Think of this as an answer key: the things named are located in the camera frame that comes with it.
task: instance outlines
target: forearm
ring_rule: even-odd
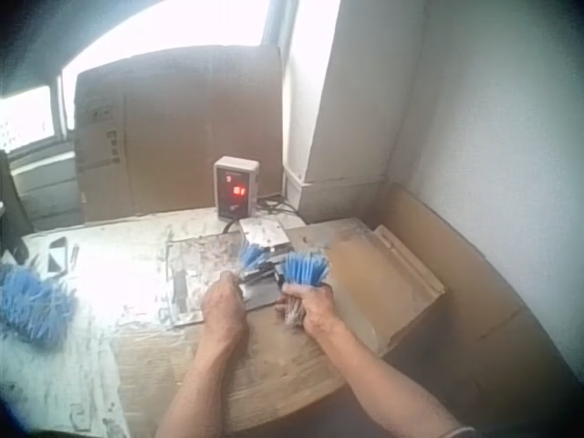
[[[428,391],[373,355],[341,321],[317,342],[365,412],[395,436],[437,438],[459,426]]]
[[[212,345],[203,337],[157,438],[221,436],[221,387],[228,359],[226,349]]]

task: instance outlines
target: worn table surface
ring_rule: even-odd
[[[326,250],[341,316],[379,354],[443,292],[404,262],[409,254],[396,256],[401,248],[384,244],[358,220],[302,226],[294,216],[277,219],[297,249]],[[69,246],[79,245],[67,278],[79,307],[60,352],[39,354],[2,339],[2,393],[16,413],[35,428],[153,436],[202,328],[170,326],[165,243],[219,234],[223,225],[205,209],[28,237],[32,254],[44,254],[62,235]],[[388,285],[399,293],[388,295]],[[272,308],[249,312],[248,322],[249,339],[225,384],[229,430],[287,415],[343,384],[318,346],[281,324]]]

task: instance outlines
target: window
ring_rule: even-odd
[[[10,152],[53,135],[49,87],[0,99],[0,149]]]
[[[270,0],[166,0],[133,16],[63,69],[67,126],[74,128],[77,76],[125,57],[174,47],[258,46]]]

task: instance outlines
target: brush head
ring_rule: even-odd
[[[245,243],[239,251],[239,261],[241,262],[241,272],[248,272],[267,260],[268,253],[260,245]]]
[[[320,253],[289,253],[284,260],[287,283],[319,286],[329,272],[329,261]]]
[[[40,349],[58,347],[75,312],[76,300],[50,280],[20,266],[0,268],[0,322]]]

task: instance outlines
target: white electrical box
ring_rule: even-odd
[[[243,219],[257,201],[259,162],[223,157],[214,164],[215,205],[224,219]]]

